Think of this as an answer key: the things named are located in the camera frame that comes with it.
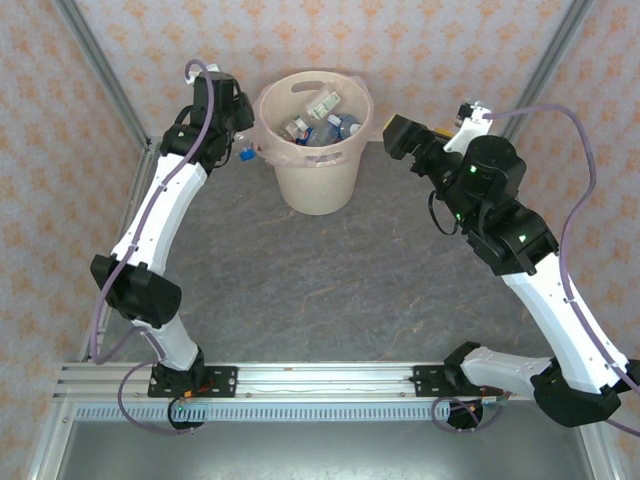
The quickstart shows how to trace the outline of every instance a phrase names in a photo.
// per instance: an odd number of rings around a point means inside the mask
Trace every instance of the orange patterned wall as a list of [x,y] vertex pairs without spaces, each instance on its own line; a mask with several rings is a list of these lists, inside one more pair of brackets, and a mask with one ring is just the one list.
[[465,97],[512,107],[570,0],[80,0],[145,128],[160,136],[191,102],[197,56],[255,100],[295,70],[365,78],[377,126],[393,112],[452,127]]
[[50,0],[0,3],[0,65],[0,478],[22,480],[140,152]]
[[[640,15],[632,0],[595,2],[541,103],[577,111],[598,164],[595,194],[576,220],[570,267],[596,318],[629,357],[640,358]],[[560,235],[584,192],[588,172],[579,137],[563,115],[541,113],[518,139],[527,161],[522,198]],[[624,413],[640,428],[640,401],[627,394]],[[640,469],[640,440],[618,436]],[[635,465],[636,475],[631,475]]]

